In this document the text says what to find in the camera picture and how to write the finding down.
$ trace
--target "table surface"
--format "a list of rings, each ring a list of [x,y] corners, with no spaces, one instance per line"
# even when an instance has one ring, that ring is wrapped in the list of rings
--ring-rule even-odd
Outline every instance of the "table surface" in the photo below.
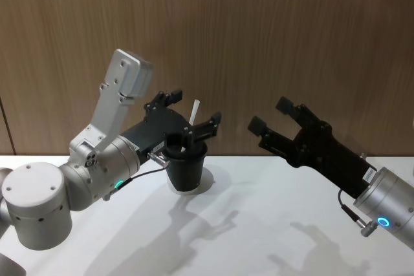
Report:
[[[0,167],[66,159],[0,156]],[[414,158],[367,160],[414,184]],[[139,173],[154,168],[148,162]],[[414,275],[414,252],[381,228],[362,237],[338,205],[338,188],[308,167],[275,156],[209,156],[199,192],[180,196],[165,172],[147,175],[72,213],[59,246],[26,249],[9,228],[0,253],[28,276]]]

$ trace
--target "black cable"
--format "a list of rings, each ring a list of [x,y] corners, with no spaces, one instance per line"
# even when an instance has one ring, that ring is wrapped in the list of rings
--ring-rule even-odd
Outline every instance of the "black cable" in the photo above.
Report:
[[[347,215],[354,221],[354,222],[356,222],[356,221],[358,221],[358,220],[360,220],[360,217],[356,214],[356,213],[354,213],[353,211],[352,211],[352,209],[351,208],[349,208],[348,206],[346,206],[343,202],[342,202],[342,199],[341,199],[341,193],[342,193],[342,189],[340,189],[339,190],[339,192],[338,192],[338,201],[339,201],[339,204],[341,205],[341,208],[342,208],[342,210],[344,211],[344,212],[346,212],[347,213]]]
[[[167,164],[167,166],[166,166],[166,167],[163,167],[163,168],[160,168],[160,169],[154,169],[153,171],[147,171],[147,172],[142,173],[142,174],[140,174],[140,175],[136,175],[136,176],[134,176],[134,177],[129,177],[127,180],[125,180],[124,182],[122,182],[122,183],[121,183],[118,187],[114,188],[114,189],[110,192],[110,194],[111,194],[111,195],[112,195],[112,194],[115,194],[116,192],[118,192],[119,190],[121,190],[123,187],[125,187],[128,183],[130,183],[132,180],[137,179],[138,177],[142,177],[142,176],[145,176],[145,175],[149,175],[149,174],[152,174],[152,173],[157,173],[157,172],[159,172],[159,171],[163,171],[163,170],[165,170],[165,169],[168,167],[168,165],[169,165],[169,164]]]
[[[340,189],[340,190],[339,190],[339,192],[338,192],[338,201],[339,201],[339,204],[340,204],[341,206],[343,206],[343,202],[342,202],[342,200],[341,200],[341,193],[342,193],[342,189]]]
[[[167,167],[168,167],[168,165],[166,167],[163,167],[163,168],[160,168],[160,169],[154,169],[153,171],[147,171],[146,173],[142,173],[141,175],[136,175],[134,177],[131,177],[131,179],[134,180],[134,179],[136,179],[138,177],[142,177],[142,176],[145,176],[145,175],[148,175],[148,174],[152,174],[152,173],[157,173],[159,171],[163,171],[163,170],[167,169]]]

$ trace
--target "wood panel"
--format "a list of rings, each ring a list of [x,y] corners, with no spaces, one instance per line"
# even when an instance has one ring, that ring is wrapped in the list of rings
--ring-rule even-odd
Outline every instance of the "wood panel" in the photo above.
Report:
[[[13,154],[12,144],[8,137],[7,127],[5,119],[3,118],[3,113],[0,109],[0,155],[11,155]]]
[[[222,111],[210,154],[257,154],[251,117],[293,137],[274,109],[306,103],[370,154],[414,154],[414,0],[0,0],[0,96],[19,154],[67,153],[90,120],[111,54],[155,65],[150,99]],[[127,125],[142,119],[138,102]]]

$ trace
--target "metal bracket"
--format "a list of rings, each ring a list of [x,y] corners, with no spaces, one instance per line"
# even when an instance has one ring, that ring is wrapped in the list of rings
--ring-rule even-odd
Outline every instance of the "metal bracket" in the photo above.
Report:
[[[69,144],[69,161],[85,167],[96,163],[103,151],[120,133],[129,106],[144,97],[153,74],[151,63],[123,50],[112,56],[92,120]]]
[[[196,142],[216,137],[220,122],[221,113],[216,112],[208,121],[185,127],[182,133],[182,145],[189,148]]]

